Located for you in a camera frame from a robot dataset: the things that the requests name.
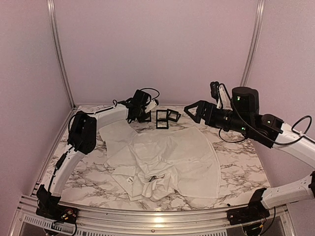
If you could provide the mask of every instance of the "black cable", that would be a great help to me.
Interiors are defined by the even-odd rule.
[[[227,97],[228,97],[228,99],[229,99],[229,101],[230,101],[230,103],[231,103],[232,109],[236,112],[236,114],[237,114],[238,117],[241,119],[241,121],[242,121],[245,125],[247,125],[250,129],[252,129],[255,133],[261,135],[261,136],[264,137],[265,139],[267,139],[267,140],[271,141],[272,143],[274,143],[274,144],[276,144],[276,145],[279,145],[279,146],[287,146],[287,145],[291,145],[291,144],[297,143],[298,141],[300,141],[301,139],[303,139],[303,138],[305,137],[305,136],[301,136],[300,138],[298,138],[298,139],[296,139],[296,140],[294,140],[294,141],[292,141],[292,142],[284,143],[284,144],[278,143],[278,142],[276,142],[276,141],[273,141],[272,139],[269,139],[267,136],[263,135],[263,134],[260,133],[258,130],[256,130],[255,128],[251,127],[251,126],[241,117],[241,115],[238,113],[237,109],[235,108],[235,106],[234,106],[234,104],[233,104],[233,101],[232,101],[232,99],[231,99],[231,97],[230,97],[230,94],[228,93],[228,91],[227,91],[227,89],[226,89],[225,84],[222,84],[222,83],[219,84],[219,86],[221,86],[221,85],[224,87],[224,89],[225,89],[225,91],[226,91],[226,95],[227,95]],[[303,120],[303,119],[298,120],[298,121],[294,124],[294,126],[296,126],[296,125],[299,123],[299,121],[302,121],[302,120]],[[308,125],[308,128],[306,129],[306,132],[309,130],[309,127],[311,126],[311,124],[312,124],[312,119],[310,119],[310,123],[309,123],[309,125]]]
[[[312,119],[312,117],[311,117],[310,115],[307,115],[307,116],[304,116],[304,117],[300,118],[300,119],[292,126],[291,131],[292,131],[293,133],[295,133],[295,134],[300,135],[300,133],[297,132],[297,131],[295,131],[294,128],[295,128],[296,125],[298,125],[301,121],[305,120],[306,118],[309,118],[309,119],[310,119],[309,125],[307,126],[307,128],[306,128],[306,130],[305,130],[305,132],[304,132],[304,134],[306,134],[307,131],[309,130],[310,126],[311,126],[312,121],[313,121],[313,119]],[[315,141],[312,140],[312,139],[310,139],[309,137],[303,136],[303,138],[305,138],[305,139],[307,139],[308,141],[310,141],[311,143],[315,144]]]
[[[75,230],[71,236],[75,236],[75,234],[77,233],[77,230],[78,230],[77,222],[74,222],[74,225],[75,225]]]
[[[236,143],[240,143],[240,142],[246,140],[246,138],[244,138],[244,139],[238,140],[238,141],[227,141],[227,140],[225,140],[225,139],[223,139],[223,138],[221,137],[221,130],[222,130],[222,129],[219,130],[219,137],[220,137],[223,141],[225,141],[225,142],[227,142],[227,143],[236,144]]]
[[[157,92],[157,96],[154,97],[154,98],[151,98],[151,100],[154,100],[154,99],[158,98],[159,95],[160,95],[159,91],[157,89],[155,89],[155,88],[142,88],[142,89],[140,89],[140,91],[142,91],[142,90],[153,90],[153,91]]]
[[[73,146],[71,146],[71,147],[68,149],[68,151],[66,151],[65,153],[69,153],[69,151],[70,151],[71,149],[73,149]],[[50,191],[50,187],[51,187],[51,184],[53,183],[53,180],[54,180],[54,178],[55,178],[56,171],[57,171],[57,169],[55,168],[55,169],[54,169],[53,176],[51,176],[51,179],[50,179],[50,182],[49,182],[49,186],[48,186],[47,192]]]
[[[267,229],[264,232],[260,234],[260,236],[264,235],[270,229],[272,224],[275,222],[275,218],[276,218],[276,207],[274,207],[274,218],[272,218],[270,225],[267,227]]]

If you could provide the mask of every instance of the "aluminum frame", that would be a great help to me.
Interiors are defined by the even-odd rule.
[[[66,93],[70,108],[73,109],[75,108],[75,102],[74,102],[73,95],[71,92],[68,75],[67,75],[64,61],[63,61],[63,54],[61,51],[61,45],[60,45],[58,27],[57,27],[57,18],[56,18],[56,12],[55,12],[55,1],[47,0],[47,7],[48,7],[48,12],[49,12],[49,17],[50,17],[50,25],[51,25],[51,30],[52,30],[52,35],[53,35],[53,40],[54,40],[54,45],[55,45],[56,56],[57,56],[59,69],[60,69],[60,73],[61,73],[61,77],[63,81],[63,86],[65,89],[65,93]]]
[[[226,217],[226,211],[235,207],[214,208],[194,211],[134,211],[106,209],[90,206],[62,203],[70,207],[78,208],[77,225],[79,230],[107,232],[111,235],[205,235],[211,232],[224,231],[240,225],[230,226]],[[37,198],[23,195],[18,205],[10,236],[18,236],[25,215],[38,220],[43,217],[35,214]],[[277,216],[282,217],[283,226],[286,228],[286,236],[289,234],[291,220],[287,207],[277,207]],[[72,232],[74,225],[65,225],[67,231]]]
[[[246,86],[248,83],[248,79],[252,68],[252,62],[257,51],[258,41],[260,37],[264,8],[265,0],[258,0],[254,30],[252,33],[251,47],[246,61],[240,86]]]

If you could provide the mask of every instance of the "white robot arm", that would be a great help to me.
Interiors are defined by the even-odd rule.
[[[37,215],[56,220],[56,222],[75,223],[78,209],[58,204],[64,185],[79,161],[96,146],[96,132],[100,128],[116,121],[127,119],[128,122],[139,122],[151,119],[151,110],[158,105],[158,100],[137,90],[133,98],[116,102],[115,105],[93,113],[78,111],[69,122],[69,136],[65,152],[57,161],[54,173],[37,190]]]
[[[259,114],[258,91],[255,89],[234,88],[231,98],[224,84],[211,82],[210,87],[217,105],[200,100],[184,109],[195,122],[200,123],[203,119],[205,125],[240,132],[245,139],[250,138],[269,148],[287,152],[315,168],[315,141],[294,129],[305,118],[309,118],[311,124],[310,116],[300,119],[291,127],[276,116]],[[195,114],[190,112],[192,108],[196,108]],[[256,190],[247,207],[228,210],[227,218],[231,225],[247,223],[269,217],[268,209],[273,207],[314,198],[315,172],[290,184]]]

